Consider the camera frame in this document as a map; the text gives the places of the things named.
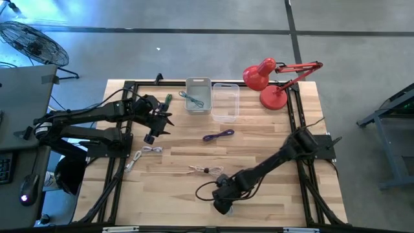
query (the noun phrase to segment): clear plastic container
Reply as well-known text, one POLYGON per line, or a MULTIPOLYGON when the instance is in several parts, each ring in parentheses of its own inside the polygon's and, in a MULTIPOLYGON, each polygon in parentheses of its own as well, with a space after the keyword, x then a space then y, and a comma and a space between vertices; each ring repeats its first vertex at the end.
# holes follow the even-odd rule
POLYGON ((216 83, 213 86, 213 119, 234 122, 239 116, 240 87, 237 84, 216 83))

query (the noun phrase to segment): lamp base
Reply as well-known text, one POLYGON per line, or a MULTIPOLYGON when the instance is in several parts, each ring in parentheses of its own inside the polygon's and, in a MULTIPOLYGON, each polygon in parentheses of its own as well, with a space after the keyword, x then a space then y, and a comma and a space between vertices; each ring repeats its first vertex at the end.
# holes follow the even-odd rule
POLYGON ((263 106, 270 110, 279 110, 287 103, 286 92, 282 91, 274 94, 280 87, 276 85, 269 85, 260 92, 260 102, 263 106))

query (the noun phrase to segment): lamp shade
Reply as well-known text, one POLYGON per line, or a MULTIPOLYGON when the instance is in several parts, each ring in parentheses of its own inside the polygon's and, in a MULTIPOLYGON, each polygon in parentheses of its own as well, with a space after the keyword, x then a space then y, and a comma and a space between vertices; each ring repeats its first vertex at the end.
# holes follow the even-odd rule
POLYGON ((276 61, 266 58, 260 65, 253 65, 243 72, 245 84, 255 90, 262 91, 269 83, 269 74, 276 69, 276 61))

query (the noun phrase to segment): gray plastic bin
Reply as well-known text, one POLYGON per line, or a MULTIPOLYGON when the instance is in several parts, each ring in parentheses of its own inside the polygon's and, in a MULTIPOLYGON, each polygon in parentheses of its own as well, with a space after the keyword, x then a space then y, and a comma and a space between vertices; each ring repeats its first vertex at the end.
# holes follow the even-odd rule
POLYGON ((209 78, 187 78, 186 93, 204 102, 203 107, 195 105, 186 98, 184 107, 191 115, 208 115, 212 110, 212 81, 209 78))

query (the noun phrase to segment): red desk lamp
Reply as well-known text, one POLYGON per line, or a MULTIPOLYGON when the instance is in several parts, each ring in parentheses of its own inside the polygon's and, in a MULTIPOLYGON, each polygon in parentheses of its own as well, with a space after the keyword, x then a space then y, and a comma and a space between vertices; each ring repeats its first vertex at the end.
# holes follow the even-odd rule
POLYGON ((243 80, 249 88, 255 91, 261 91, 260 102, 265 108, 278 110, 287 103, 287 95, 284 90, 320 69, 322 66, 323 64, 317 61, 305 64, 286 65, 282 62, 276 62, 273 58, 266 58, 260 65, 253 65, 245 69, 243 72, 243 80), (272 71, 275 71, 276 74, 284 72, 306 72, 294 80, 287 82, 285 85, 278 87, 276 85, 268 85, 269 74, 272 71))

